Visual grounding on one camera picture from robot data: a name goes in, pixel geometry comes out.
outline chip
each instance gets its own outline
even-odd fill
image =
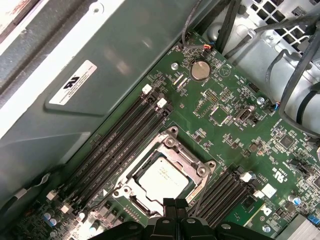
[[[210,114],[210,118],[218,125],[222,126],[228,119],[229,114],[225,112],[221,107],[216,107]]]
[[[258,146],[255,144],[255,143],[252,143],[250,146],[249,146],[249,150],[254,153],[258,150]]]
[[[236,142],[232,143],[232,145],[231,145],[231,147],[232,147],[233,149],[236,149],[238,146],[239,146],[239,144],[236,143]]]
[[[320,188],[320,176],[313,182],[318,188]]]
[[[280,143],[286,148],[288,149],[293,143],[294,143],[294,140],[289,136],[289,135],[285,135]]]

